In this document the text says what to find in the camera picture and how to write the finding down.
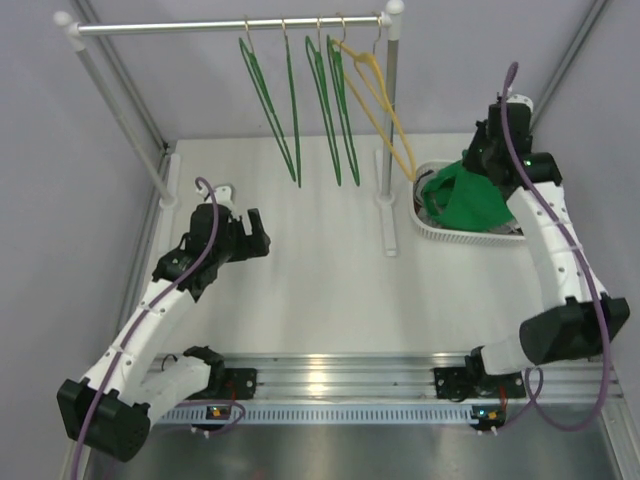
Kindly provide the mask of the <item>aluminium mounting rail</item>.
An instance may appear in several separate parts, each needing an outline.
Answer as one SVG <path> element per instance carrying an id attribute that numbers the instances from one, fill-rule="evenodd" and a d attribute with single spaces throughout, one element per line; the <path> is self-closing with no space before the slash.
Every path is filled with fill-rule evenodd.
<path id="1" fill-rule="evenodd" d="M 437 368 L 462 367 L 461 354 L 306 354 L 225 356 L 231 368 L 257 370 L 255 397 L 265 401 L 434 400 Z M 542 403 L 585 404 L 597 397 L 598 360 L 546 365 Z"/>

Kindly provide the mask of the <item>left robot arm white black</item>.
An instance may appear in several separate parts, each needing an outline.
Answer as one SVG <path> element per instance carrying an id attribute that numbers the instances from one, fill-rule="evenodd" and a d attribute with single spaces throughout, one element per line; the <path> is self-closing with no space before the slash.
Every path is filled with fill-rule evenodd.
<path id="1" fill-rule="evenodd" d="M 224 358 L 207 346 L 189 347 L 163 372 L 147 373 L 220 268 L 265 257 L 270 244 L 258 209 L 242 216 L 225 205 L 199 204 L 178 246 L 158 260 L 143 299 L 114 342 L 81 379 L 67 379 L 58 389 L 67 436 L 128 462 L 169 410 L 190 397 L 224 394 Z"/>

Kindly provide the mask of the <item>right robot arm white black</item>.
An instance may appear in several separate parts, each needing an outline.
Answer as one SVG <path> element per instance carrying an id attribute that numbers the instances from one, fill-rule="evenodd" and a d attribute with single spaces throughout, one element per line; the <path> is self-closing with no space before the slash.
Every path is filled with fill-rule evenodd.
<path id="1" fill-rule="evenodd" d="M 465 358 L 465 387 L 483 397 L 524 369 L 605 355 L 630 316 L 627 300 L 611 297 L 589 266 L 555 159 L 532 149 L 531 116 L 527 102 L 498 98 L 461 160 L 421 191 L 427 215 L 444 229 L 520 232 L 538 276 L 541 312 Z"/>

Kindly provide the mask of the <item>grey clothes in basket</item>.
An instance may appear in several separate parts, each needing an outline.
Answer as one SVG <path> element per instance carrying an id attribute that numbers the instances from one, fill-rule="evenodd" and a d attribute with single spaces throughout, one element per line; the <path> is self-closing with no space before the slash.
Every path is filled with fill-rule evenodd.
<path id="1" fill-rule="evenodd" d="M 436 216 L 441 215 L 450 201 L 450 187 L 445 187 L 442 190 L 426 189 L 427 184 L 435 179 L 437 175 L 437 171 L 427 170 L 425 173 L 418 175 L 417 181 L 413 185 L 414 211 L 423 221 L 431 221 L 432 213 Z"/>

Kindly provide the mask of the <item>white laundry basket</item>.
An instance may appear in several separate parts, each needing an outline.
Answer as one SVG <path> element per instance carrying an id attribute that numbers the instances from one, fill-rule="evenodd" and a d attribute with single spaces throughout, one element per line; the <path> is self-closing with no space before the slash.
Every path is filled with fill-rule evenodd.
<path id="1" fill-rule="evenodd" d="M 509 234 L 477 233 L 441 228 L 432 220 L 424 222 L 416 213 L 413 193 L 414 184 L 410 182 L 407 197 L 409 218 L 413 222 L 416 233 L 428 240 L 492 247 L 515 247 L 525 242 L 524 235 L 517 231 Z"/>

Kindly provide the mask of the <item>green tank top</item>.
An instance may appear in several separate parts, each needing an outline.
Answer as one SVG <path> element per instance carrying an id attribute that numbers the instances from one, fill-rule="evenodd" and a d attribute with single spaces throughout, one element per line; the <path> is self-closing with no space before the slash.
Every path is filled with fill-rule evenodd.
<path id="1" fill-rule="evenodd" d="M 441 215 L 432 213 L 432 220 L 442 227 L 483 233 L 514 220 L 500 190 L 486 177 L 467 171 L 462 161 L 440 169 L 426 189 L 445 187 L 451 188 L 450 201 Z"/>

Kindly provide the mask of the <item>metal clothes rack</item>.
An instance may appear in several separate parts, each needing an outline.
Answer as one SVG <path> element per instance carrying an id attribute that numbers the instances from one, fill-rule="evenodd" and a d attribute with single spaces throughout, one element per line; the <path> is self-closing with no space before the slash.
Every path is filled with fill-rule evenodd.
<path id="1" fill-rule="evenodd" d="M 100 69 L 92 59 L 85 39 L 96 37 L 98 47 L 107 66 L 112 71 L 114 78 L 124 90 L 125 96 L 133 103 L 139 121 L 157 144 L 161 155 L 168 151 L 168 143 L 151 117 L 147 107 L 137 91 L 137 87 L 130 79 L 129 74 L 113 48 L 109 38 L 111 36 L 132 35 L 161 35 L 173 33 L 209 33 L 222 31 L 252 30 L 276 30 L 311 29 L 321 30 L 329 27 L 346 28 L 348 26 L 377 26 L 380 31 L 387 32 L 387 56 L 386 74 L 380 85 L 387 95 L 390 109 L 384 113 L 384 137 L 391 140 L 400 132 L 400 126 L 392 121 L 392 113 L 395 111 L 396 80 L 398 72 L 398 51 L 402 31 L 402 18 L 405 4 L 402 1 L 389 1 L 382 12 L 371 15 L 343 16 L 336 14 L 332 17 L 303 17 L 283 19 L 236 19 L 236 20 L 212 20 L 212 21 L 187 21 L 143 24 L 102 24 L 96 21 L 91 3 L 88 1 L 74 1 L 73 8 L 82 17 L 80 22 L 74 20 L 72 15 L 64 11 L 58 11 L 53 15 L 55 25 L 63 32 L 69 41 L 72 50 L 81 61 L 86 73 L 92 80 L 98 93 L 110 110 L 114 120 L 125 136 L 134 154 L 140 160 L 150 177 L 153 186 L 163 201 L 163 211 L 173 210 L 177 207 L 177 198 L 170 192 L 164 181 L 160 178 L 157 168 L 152 165 L 151 157 L 144 151 L 141 140 L 134 128 L 129 124 L 124 110 L 119 105 L 114 93 L 109 88 Z"/>

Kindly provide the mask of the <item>green hanger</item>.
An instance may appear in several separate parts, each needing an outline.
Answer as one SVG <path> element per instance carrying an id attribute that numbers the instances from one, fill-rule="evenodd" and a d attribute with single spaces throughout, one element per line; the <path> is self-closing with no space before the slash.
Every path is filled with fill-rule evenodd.
<path id="1" fill-rule="evenodd" d="M 288 173 L 292 181 L 296 180 L 296 171 L 293 164 L 292 155 L 290 153 L 288 144 L 285 140 L 285 135 L 278 119 L 275 107 L 272 103 L 269 89 L 266 85 L 262 69 L 259 61 L 256 57 L 253 42 L 250 35 L 250 25 L 247 17 L 243 21 L 247 42 L 242 38 L 239 39 L 240 52 L 247 68 L 249 77 L 256 91 L 258 100 L 266 116 L 267 123 L 271 129 L 273 137 L 276 141 L 278 149 L 285 162 Z"/>
<path id="2" fill-rule="evenodd" d="M 305 52 L 314 80 L 316 94 L 320 105 L 322 122 L 325 129 L 325 135 L 329 147 L 332 167 L 335 180 L 338 186 L 342 185 L 342 172 L 340 158 L 336 142 L 335 129 L 329 104 L 328 86 L 326 73 L 324 68 L 324 60 L 321 47 L 321 26 L 322 17 L 318 16 L 315 20 L 317 42 L 314 42 L 310 36 L 305 37 Z"/>
<path id="3" fill-rule="evenodd" d="M 292 56 L 291 56 L 289 37 L 288 37 L 288 34 L 287 34 L 287 26 L 286 26 L 286 21 L 285 21 L 284 18 L 281 21 L 281 26 L 282 26 L 283 35 L 284 35 L 287 74 L 288 74 L 288 85 L 289 85 L 290 102 L 291 102 L 293 138 L 294 138 L 294 145 L 295 145 L 296 181 L 297 181 L 298 188 L 301 188 L 302 187 L 301 148 L 300 148 L 300 133 L 299 133 L 297 98 L 296 98 L 296 89 L 295 89 L 295 76 L 294 76 L 293 60 L 292 60 Z"/>
<path id="4" fill-rule="evenodd" d="M 360 170 L 357 153 L 353 142 L 351 122 L 346 99 L 346 85 L 344 78 L 344 67 L 340 48 L 333 42 L 330 35 L 326 36 L 326 49 L 329 57 L 329 69 L 331 75 L 334 96 L 338 109 L 339 124 L 342 130 L 347 160 L 353 181 L 357 187 L 361 185 Z"/>

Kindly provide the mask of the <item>yellow hanger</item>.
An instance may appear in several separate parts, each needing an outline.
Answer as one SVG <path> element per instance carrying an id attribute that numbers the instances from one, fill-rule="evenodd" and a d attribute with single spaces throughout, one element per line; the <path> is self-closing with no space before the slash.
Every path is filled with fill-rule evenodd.
<path id="1" fill-rule="evenodd" d="M 372 47 L 370 52 L 356 52 L 353 48 L 349 47 L 346 43 L 346 24 L 347 21 L 344 16 L 337 13 L 339 18 L 343 35 L 340 40 L 333 38 L 333 42 L 340 48 L 341 54 L 346 53 L 352 60 L 354 69 L 360 79 L 363 81 L 365 87 L 384 112 L 388 116 L 392 133 L 386 133 L 383 126 L 376 120 L 372 110 L 364 101 L 362 94 L 354 85 L 352 79 L 345 72 L 344 78 L 346 89 L 349 89 L 355 99 L 357 100 L 361 110 L 366 115 L 374 130 L 381 138 L 383 145 L 389 149 L 391 158 L 400 167 L 404 175 L 408 180 L 414 180 L 416 178 L 417 164 L 412 147 L 409 144 L 408 138 L 402 124 L 395 112 L 394 101 L 391 99 L 391 94 L 388 92 L 388 88 L 391 86 L 391 79 L 389 76 L 384 77 L 381 67 L 377 61 L 375 54 L 376 46 Z"/>

